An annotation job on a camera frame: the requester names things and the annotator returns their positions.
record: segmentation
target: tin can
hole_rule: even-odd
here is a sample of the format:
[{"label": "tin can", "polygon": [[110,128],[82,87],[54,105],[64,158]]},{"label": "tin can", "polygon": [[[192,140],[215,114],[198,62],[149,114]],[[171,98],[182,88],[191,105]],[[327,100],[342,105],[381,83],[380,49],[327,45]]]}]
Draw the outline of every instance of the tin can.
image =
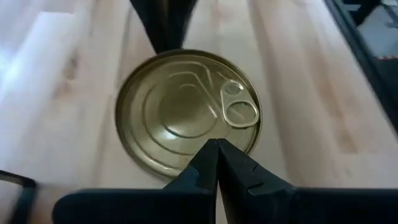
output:
[{"label": "tin can", "polygon": [[211,138],[249,153],[261,131],[259,97],[231,62],[199,50],[173,50],[138,66],[116,102],[116,127],[139,164],[176,177]]}]

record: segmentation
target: wooden cutting board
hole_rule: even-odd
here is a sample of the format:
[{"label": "wooden cutting board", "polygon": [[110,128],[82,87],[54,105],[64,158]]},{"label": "wooden cutting board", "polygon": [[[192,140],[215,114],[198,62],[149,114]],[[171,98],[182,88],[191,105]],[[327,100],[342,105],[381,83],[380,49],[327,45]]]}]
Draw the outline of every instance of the wooden cutting board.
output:
[{"label": "wooden cutting board", "polygon": [[[40,184],[33,223],[51,223],[77,189],[167,183],[130,159],[114,124],[123,80],[155,55],[136,11],[128,0],[66,5],[39,10],[0,69],[0,169]],[[321,0],[198,1],[184,48],[251,79],[264,123],[251,157],[266,169],[301,186],[398,186],[396,135]],[[14,197],[0,185],[1,212]]]}]

